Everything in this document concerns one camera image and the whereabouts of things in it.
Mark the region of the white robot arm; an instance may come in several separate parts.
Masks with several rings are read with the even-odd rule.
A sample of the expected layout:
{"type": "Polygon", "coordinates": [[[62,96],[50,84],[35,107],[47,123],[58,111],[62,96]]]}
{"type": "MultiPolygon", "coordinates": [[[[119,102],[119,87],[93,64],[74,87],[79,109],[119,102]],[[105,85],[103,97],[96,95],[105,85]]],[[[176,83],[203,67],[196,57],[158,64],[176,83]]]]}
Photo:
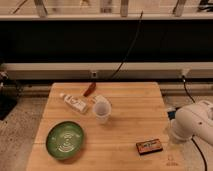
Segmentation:
{"type": "Polygon", "coordinates": [[[213,103],[201,100],[179,108],[171,120],[170,135],[176,142],[195,135],[213,146],[213,103]]]}

